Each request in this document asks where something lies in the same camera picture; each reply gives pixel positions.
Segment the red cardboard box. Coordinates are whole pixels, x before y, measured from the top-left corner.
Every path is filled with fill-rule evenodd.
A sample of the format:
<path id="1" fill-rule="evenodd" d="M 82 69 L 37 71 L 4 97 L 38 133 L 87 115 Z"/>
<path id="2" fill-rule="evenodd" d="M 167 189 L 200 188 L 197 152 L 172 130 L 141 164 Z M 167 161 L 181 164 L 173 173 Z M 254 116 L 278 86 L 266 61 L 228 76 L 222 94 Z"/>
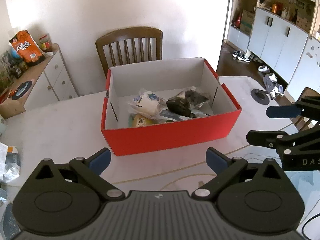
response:
<path id="1" fill-rule="evenodd" d="M 112 67 L 101 132 L 117 155 L 167 150 L 226 137 L 241 106 L 203 58 Z"/>

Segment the grey tall storage cabinet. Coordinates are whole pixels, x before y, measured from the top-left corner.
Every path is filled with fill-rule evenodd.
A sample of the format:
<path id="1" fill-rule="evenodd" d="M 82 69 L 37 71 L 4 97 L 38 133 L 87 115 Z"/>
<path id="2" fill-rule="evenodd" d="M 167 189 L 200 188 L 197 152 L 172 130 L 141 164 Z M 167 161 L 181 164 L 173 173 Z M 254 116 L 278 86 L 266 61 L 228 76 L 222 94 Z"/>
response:
<path id="1" fill-rule="evenodd" d="M 257 0 L 248 49 L 274 98 L 319 91 L 319 0 Z"/>

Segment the red lidded spice jars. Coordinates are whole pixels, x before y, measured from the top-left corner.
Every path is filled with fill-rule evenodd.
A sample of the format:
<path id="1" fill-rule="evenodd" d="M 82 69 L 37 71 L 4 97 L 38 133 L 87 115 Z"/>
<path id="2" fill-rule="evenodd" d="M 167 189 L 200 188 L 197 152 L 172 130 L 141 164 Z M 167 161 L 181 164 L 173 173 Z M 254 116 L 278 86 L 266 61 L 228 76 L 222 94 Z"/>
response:
<path id="1" fill-rule="evenodd" d="M 52 44 L 50 41 L 49 34 L 44 34 L 38 38 L 40 43 L 40 48 L 44 52 L 51 52 L 52 51 Z"/>

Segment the wooden chair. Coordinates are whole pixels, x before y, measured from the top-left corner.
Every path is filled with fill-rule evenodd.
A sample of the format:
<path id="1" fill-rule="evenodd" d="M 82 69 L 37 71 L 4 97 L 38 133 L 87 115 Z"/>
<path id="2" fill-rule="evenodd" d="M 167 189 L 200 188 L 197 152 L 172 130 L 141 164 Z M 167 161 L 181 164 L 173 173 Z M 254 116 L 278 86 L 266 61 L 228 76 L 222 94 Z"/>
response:
<path id="1" fill-rule="evenodd" d="M 161 60 L 163 31 L 153 27 L 129 27 L 114 30 L 95 42 L 104 74 L 111 67 Z"/>

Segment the dark brown snack packet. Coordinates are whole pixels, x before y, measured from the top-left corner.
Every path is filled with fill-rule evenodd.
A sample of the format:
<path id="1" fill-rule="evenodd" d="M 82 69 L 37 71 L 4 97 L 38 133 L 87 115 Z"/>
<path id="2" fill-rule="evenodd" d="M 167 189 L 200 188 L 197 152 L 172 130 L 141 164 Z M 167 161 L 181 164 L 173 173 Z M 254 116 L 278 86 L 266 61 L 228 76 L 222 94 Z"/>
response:
<path id="1" fill-rule="evenodd" d="M 169 111 L 190 117 L 193 109 L 200 108 L 210 102 L 210 95 L 196 87 L 188 87 L 166 101 Z"/>

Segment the orange snack bag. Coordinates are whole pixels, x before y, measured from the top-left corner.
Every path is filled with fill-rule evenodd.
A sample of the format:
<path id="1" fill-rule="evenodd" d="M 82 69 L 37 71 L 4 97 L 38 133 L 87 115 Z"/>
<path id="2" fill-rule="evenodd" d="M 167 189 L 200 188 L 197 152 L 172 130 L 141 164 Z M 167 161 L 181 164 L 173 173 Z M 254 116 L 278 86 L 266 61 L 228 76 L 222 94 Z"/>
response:
<path id="1" fill-rule="evenodd" d="M 28 67 L 35 66 L 45 60 L 42 51 L 27 30 L 19 31 L 9 42 Z"/>

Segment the black round mat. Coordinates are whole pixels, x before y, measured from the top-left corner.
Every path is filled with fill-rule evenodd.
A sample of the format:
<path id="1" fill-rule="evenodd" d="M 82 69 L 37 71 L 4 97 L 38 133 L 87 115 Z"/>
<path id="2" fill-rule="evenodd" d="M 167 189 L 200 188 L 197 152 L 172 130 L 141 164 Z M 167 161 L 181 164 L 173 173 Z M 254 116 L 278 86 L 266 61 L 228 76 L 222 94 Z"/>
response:
<path id="1" fill-rule="evenodd" d="M 15 90 L 13 96 L 11 97 L 12 100 L 18 100 L 23 97 L 27 91 L 31 88 L 33 82 L 31 80 L 25 81 L 24 83 L 20 84 L 18 88 Z"/>

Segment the yellow round packet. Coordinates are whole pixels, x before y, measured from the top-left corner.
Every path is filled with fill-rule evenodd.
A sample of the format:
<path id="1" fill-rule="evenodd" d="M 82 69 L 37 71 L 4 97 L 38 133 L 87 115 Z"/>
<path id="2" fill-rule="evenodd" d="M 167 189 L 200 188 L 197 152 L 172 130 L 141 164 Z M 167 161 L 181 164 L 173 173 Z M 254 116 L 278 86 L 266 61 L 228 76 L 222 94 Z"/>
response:
<path id="1" fill-rule="evenodd" d="M 129 127 L 146 127 L 153 125 L 153 121 L 140 114 L 131 114 L 129 116 Z"/>

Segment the white round bun packet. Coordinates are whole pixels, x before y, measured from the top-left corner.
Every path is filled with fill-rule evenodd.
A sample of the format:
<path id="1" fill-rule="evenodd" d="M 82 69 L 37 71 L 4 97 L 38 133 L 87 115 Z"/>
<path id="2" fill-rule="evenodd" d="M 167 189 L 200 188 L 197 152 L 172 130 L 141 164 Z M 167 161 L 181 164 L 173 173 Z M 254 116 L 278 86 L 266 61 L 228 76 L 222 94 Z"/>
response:
<path id="1" fill-rule="evenodd" d="M 165 100 L 150 90 L 140 89 L 131 101 L 128 102 L 128 112 L 140 114 L 146 118 L 156 120 L 165 108 Z"/>

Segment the white tissue paper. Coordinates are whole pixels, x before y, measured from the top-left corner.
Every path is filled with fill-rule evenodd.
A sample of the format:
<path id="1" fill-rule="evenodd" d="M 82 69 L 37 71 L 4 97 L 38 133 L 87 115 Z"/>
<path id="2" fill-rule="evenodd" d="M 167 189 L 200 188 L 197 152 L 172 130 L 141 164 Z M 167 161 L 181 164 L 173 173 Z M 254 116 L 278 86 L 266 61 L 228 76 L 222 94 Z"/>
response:
<path id="1" fill-rule="evenodd" d="M 21 160 L 15 146 L 1 143 L 1 182 L 9 183 L 20 176 Z"/>

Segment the white side cabinet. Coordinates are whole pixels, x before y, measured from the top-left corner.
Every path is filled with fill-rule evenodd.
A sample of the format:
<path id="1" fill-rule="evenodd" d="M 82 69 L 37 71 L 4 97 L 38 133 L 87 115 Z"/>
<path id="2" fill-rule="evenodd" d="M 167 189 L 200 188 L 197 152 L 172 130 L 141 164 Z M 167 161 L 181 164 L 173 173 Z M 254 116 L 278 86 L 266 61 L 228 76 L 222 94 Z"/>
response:
<path id="1" fill-rule="evenodd" d="M 1 116 L 5 119 L 52 103 L 78 97 L 67 70 L 60 46 L 52 45 L 53 52 L 40 64 L 30 67 L 1 94 Z M 18 100 L 12 100 L 15 90 L 25 81 L 33 84 Z"/>

